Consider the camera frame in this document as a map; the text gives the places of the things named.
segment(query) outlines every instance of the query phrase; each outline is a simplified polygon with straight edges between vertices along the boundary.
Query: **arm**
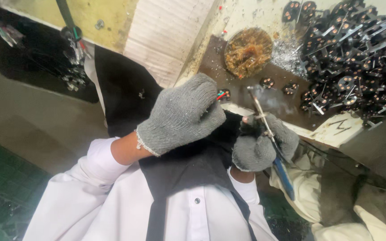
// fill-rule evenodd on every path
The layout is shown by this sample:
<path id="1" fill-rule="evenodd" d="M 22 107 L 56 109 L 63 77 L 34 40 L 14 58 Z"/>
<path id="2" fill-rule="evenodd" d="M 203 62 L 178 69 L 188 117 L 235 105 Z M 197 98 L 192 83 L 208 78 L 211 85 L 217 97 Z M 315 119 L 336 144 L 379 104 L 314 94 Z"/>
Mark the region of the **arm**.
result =
<path id="1" fill-rule="evenodd" d="M 281 120 L 273 115 L 266 117 L 271 130 L 275 133 L 283 155 L 291 159 L 298 144 L 298 136 L 287 129 Z M 249 222 L 257 240 L 277 240 L 272 234 L 264 216 L 264 208 L 259 204 L 255 172 L 270 167 L 276 158 L 276 152 L 269 137 L 254 117 L 243 117 L 241 135 L 236 140 L 232 152 L 233 165 L 228 170 L 233 187 L 242 196 L 250 208 Z"/>
<path id="2" fill-rule="evenodd" d="M 78 240 L 86 233 L 115 180 L 133 162 L 150 156 L 137 149 L 136 133 L 94 140 L 87 156 L 51 178 L 24 240 Z"/>
<path id="3" fill-rule="evenodd" d="M 257 192 L 255 173 L 243 172 L 235 165 L 232 165 L 227 172 L 233 187 L 238 191 L 250 208 L 249 222 L 257 240 L 277 241 L 277 238 L 272 234 L 265 219 L 264 208 L 259 204 L 260 197 Z"/>
<path id="4" fill-rule="evenodd" d="M 94 140 L 87 156 L 49 181 L 24 240 L 81 239 L 111 185 L 132 163 L 205 138 L 225 121 L 216 97 L 217 83 L 196 75 L 180 87 L 163 90 L 136 132 Z"/>

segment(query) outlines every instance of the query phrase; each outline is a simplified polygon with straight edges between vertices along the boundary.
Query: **hand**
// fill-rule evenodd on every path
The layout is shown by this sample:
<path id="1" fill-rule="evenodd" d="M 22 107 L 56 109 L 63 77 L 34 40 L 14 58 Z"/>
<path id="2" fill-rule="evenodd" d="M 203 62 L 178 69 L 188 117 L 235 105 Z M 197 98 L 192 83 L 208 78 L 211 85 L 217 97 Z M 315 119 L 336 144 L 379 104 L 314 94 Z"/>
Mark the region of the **hand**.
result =
<path id="1" fill-rule="evenodd" d="M 281 148 L 282 155 L 290 160 L 296 151 L 299 136 L 272 114 L 266 116 L 266 120 Z M 271 139 L 262 134 L 262 125 L 259 125 L 251 115 L 242 118 L 240 129 L 241 135 L 233 147 L 233 164 L 244 172 L 258 172 L 270 167 L 276 158 L 276 151 Z"/>
<path id="2" fill-rule="evenodd" d="M 155 156 L 207 137 L 226 115 L 216 101 L 217 83 L 197 74 L 184 85 L 160 92 L 150 118 L 138 125 L 139 143 Z"/>

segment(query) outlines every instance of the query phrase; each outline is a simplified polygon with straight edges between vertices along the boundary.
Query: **white shirt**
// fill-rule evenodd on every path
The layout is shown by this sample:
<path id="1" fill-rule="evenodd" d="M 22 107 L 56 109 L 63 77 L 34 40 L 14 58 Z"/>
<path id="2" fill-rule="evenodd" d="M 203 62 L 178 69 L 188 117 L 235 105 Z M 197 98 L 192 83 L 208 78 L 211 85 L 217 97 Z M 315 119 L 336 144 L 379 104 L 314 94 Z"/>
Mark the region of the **white shirt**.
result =
<path id="1" fill-rule="evenodd" d="M 51 178 L 24 241 L 145 240 L 153 196 L 137 162 L 123 166 L 115 161 L 110 151 L 114 140 L 94 140 L 78 164 Z M 229 171 L 233 186 L 249 205 L 257 240 L 277 241 L 259 204 L 256 181 L 240 183 Z M 232 194 L 214 185 L 170 196 L 164 235 L 165 241 L 251 240 Z"/>

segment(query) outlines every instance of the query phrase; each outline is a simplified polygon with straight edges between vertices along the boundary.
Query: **white sleeve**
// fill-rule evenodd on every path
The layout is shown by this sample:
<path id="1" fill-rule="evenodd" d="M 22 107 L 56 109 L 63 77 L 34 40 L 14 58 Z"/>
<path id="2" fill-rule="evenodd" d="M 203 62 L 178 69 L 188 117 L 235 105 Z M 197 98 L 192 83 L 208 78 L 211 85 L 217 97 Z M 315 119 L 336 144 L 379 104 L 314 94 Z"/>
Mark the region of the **white sleeve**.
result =
<path id="1" fill-rule="evenodd" d="M 227 173 L 230 180 L 232 181 L 233 187 L 238 191 L 239 195 L 245 200 L 250 208 L 250 218 L 249 222 L 253 228 L 254 234 L 257 240 L 274 240 L 278 239 L 272 234 L 271 229 L 269 228 L 268 222 L 265 219 L 264 207 L 260 205 L 260 197 L 257 192 L 256 178 L 250 183 L 241 183 L 235 180 L 230 174 L 229 167 Z"/>
<path id="2" fill-rule="evenodd" d="M 79 240 L 98 214 L 115 180 L 128 169 L 115 161 L 111 143 L 94 140 L 87 156 L 50 179 L 24 241 Z"/>

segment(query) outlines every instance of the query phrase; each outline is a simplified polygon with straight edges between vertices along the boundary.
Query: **white cuff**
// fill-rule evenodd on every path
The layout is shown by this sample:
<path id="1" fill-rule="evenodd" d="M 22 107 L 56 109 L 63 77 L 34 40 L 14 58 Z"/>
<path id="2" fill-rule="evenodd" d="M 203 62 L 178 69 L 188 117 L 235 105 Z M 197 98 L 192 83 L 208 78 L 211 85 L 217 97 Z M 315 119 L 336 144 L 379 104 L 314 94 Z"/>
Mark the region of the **white cuff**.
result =
<path id="1" fill-rule="evenodd" d="M 100 178 L 115 181 L 130 167 L 130 165 L 119 164 L 111 153 L 111 143 L 117 139 L 120 138 L 114 137 L 92 141 L 87 152 L 87 166 L 90 172 Z"/>
<path id="2" fill-rule="evenodd" d="M 236 191 L 238 191 L 239 195 L 241 195 L 247 204 L 259 204 L 260 197 L 259 193 L 257 192 L 256 177 L 254 176 L 254 180 L 250 183 L 241 183 L 232 177 L 230 174 L 231 169 L 232 167 L 228 168 L 227 174 L 229 175 L 233 187 L 236 189 Z"/>

